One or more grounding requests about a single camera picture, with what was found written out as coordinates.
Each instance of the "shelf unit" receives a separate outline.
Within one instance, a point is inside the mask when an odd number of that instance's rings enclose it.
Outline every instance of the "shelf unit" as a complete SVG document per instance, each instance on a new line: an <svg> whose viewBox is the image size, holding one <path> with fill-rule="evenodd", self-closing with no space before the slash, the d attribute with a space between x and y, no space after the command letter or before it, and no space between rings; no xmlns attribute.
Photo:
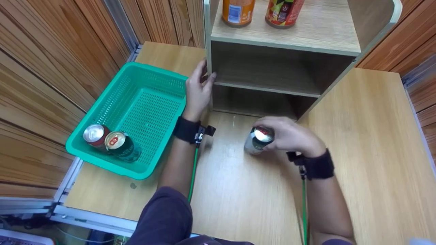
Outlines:
<svg viewBox="0 0 436 245"><path fill-rule="evenodd" d="M256 0L241 28L204 0L208 73L217 72L211 108L248 116L303 117L398 21L400 0L305 0L296 24L265 21Z"/></svg>

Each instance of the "wooden table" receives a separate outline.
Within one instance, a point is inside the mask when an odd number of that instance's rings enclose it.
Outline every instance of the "wooden table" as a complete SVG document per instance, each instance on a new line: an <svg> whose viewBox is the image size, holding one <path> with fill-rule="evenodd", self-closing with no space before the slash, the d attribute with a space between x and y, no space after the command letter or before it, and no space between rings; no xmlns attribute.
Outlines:
<svg viewBox="0 0 436 245"><path fill-rule="evenodd" d="M145 43L136 61L188 76L204 56L201 49ZM295 167L282 153L242 151L255 120L210 114L217 132L202 144L193 232L258 245L301 243ZM359 244L436 241L436 180L398 74L355 68L299 123L330 148ZM137 220L159 173L139 181L86 163L65 205Z"/></svg>

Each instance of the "green plastic basket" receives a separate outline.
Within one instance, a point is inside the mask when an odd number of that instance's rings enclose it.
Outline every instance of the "green plastic basket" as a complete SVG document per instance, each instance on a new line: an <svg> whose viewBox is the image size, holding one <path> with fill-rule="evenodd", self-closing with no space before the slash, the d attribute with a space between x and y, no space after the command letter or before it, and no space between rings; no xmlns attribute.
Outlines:
<svg viewBox="0 0 436 245"><path fill-rule="evenodd" d="M116 174L149 177L185 108L186 79L150 65L125 64L70 135L67 151ZM83 131L94 123L126 132L142 148L139 159L124 162L88 145Z"/></svg>

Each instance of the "hand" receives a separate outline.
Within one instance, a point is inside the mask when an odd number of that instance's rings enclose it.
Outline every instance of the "hand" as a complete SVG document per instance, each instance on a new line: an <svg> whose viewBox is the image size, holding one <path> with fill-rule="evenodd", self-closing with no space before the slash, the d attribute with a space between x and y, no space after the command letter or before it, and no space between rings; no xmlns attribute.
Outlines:
<svg viewBox="0 0 436 245"><path fill-rule="evenodd" d="M298 151L306 157L319 157L326 152L326 145L309 129L287 117L266 116L253 124L274 130L274 141L264 150Z"/></svg>
<svg viewBox="0 0 436 245"><path fill-rule="evenodd" d="M212 85L217 75L214 72L207 77L206 73L206 60L203 59L186 80L186 108L182 115L186 120L198 122L201 113L211 100Z"/></svg>

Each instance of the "wrist strap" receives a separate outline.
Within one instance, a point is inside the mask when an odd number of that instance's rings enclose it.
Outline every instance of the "wrist strap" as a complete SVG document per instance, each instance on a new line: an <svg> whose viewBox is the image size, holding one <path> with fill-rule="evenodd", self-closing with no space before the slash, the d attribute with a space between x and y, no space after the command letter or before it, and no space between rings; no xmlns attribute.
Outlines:
<svg viewBox="0 0 436 245"><path fill-rule="evenodd" d="M216 128L210 125L207 127L202 126L201 121L194 123L179 116L176 126L174 126L173 135L190 144L197 144L198 148L203 139L203 134L213 136L215 131Z"/></svg>
<svg viewBox="0 0 436 245"><path fill-rule="evenodd" d="M319 157L308 158L301 155L296 155L295 152L286 152L288 160L294 162L297 166L305 168L305 174L308 180L312 179L328 179L334 176L334 165L329 150Z"/></svg>

